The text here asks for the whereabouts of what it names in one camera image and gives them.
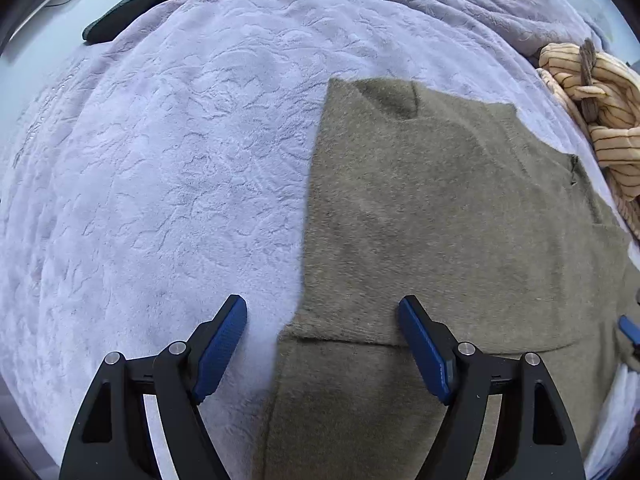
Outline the cream striped fleece garment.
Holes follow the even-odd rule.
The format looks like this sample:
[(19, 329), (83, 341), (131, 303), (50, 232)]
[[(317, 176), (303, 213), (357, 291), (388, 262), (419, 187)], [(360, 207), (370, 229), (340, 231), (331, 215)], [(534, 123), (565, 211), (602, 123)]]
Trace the cream striped fleece garment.
[(639, 75), (591, 40), (547, 44), (538, 76), (589, 141), (614, 203), (639, 234)]

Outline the brown knit sweater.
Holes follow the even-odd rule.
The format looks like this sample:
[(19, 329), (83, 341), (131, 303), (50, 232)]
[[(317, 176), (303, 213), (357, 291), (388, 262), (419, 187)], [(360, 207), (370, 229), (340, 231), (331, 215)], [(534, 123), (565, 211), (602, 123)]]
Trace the brown knit sweater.
[(629, 238), (579, 159), (510, 104), (329, 83), (256, 479), (411, 479), (444, 409), (398, 328), (416, 296), (488, 353), (537, 351), (588, 451), (637, 315)]

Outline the lavender textured bed blanket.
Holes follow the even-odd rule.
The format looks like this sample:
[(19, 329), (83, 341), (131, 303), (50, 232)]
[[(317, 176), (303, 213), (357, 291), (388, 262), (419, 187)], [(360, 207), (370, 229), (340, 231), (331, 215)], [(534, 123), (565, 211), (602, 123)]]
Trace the lavender textured bed blanket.
[[(333, 79), (512, 105), (579, 159), (639, 272), (586, 137), (532, 63), (587, 39), (565, 0), (168, 0), (80, 52), (26, 110), (1, 185), (1, 373), (44, 447), (62, 457), (104, 354), (157, 352), (238, 294), (246, 332), (203, 412), (230, 476), (256, 479)], [(626, 450), (639, 406), (617, 321), (626, 356), (579, 447), (591, 479)]]

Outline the black bench beside bed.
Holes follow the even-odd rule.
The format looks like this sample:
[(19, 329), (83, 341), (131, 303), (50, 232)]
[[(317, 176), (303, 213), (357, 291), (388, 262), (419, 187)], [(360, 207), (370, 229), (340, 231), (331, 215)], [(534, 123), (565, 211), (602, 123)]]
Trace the black bench beside bed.
[(142, 14), (167, 0), (120, 0), (100, 18), (82, 31), (85, 44), (105, 44), (113, 41)]

